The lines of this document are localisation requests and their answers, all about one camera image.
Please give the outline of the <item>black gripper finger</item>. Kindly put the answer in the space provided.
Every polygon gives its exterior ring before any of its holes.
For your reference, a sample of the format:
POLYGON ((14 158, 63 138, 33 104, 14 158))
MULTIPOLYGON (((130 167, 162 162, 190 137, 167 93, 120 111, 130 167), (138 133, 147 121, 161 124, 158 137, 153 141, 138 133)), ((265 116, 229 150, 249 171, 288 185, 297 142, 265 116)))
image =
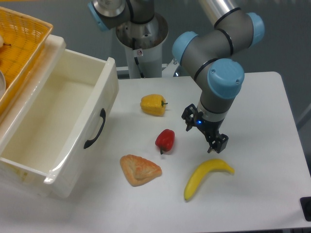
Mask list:
POLYGON ((208 153, 215 151, 221 153, 228 143, 228 136, 225 134, 216 134, 215 136, 208 136, 207 141, 209 143, 208 153))
POLYGON ((185 121, 186 131, 188 132, 192 127, 195 127, 195 121, 194 121, 194 115, 196 113, 196 107, 194 104, 190 104, 187 106, 183 113, 182 113, 182 119, 185 121))

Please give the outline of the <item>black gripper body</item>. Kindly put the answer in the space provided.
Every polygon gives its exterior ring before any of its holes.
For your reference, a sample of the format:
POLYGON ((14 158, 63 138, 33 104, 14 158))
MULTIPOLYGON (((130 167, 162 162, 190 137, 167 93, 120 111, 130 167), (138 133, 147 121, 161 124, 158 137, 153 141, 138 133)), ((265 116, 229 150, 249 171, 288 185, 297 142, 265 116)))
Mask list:
POLYGON ((194 121, 195 126, 205 136, 207 142, 212 143, 221 137, 219 128, 223 120, 216 122, 208 121, 203 118, 203 112, 197 112, 194 121))

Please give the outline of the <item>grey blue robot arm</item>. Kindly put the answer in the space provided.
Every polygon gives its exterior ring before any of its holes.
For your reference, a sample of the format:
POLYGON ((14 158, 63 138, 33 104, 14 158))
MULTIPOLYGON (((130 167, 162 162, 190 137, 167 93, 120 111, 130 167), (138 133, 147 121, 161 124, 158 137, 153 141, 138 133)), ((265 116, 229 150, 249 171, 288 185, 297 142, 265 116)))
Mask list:
MULTIPOLYGON (((262 40, 265 26, 260 16, 244 13, 233 0, 202 0, 200 5, 213 31, 204 36, 181 34, 172 53, 202 91, 198 104, 182 114, 187 129, 196 127, 209 150, 220 153, 228 137, 219 128, 244 81, 243 68, 231 56, 262 40)), ((130 78, 161 76, 168 23, 156 13, 154 1, 92 0, 88 8, 102 31, 115 30, 125 49, 130 78)))

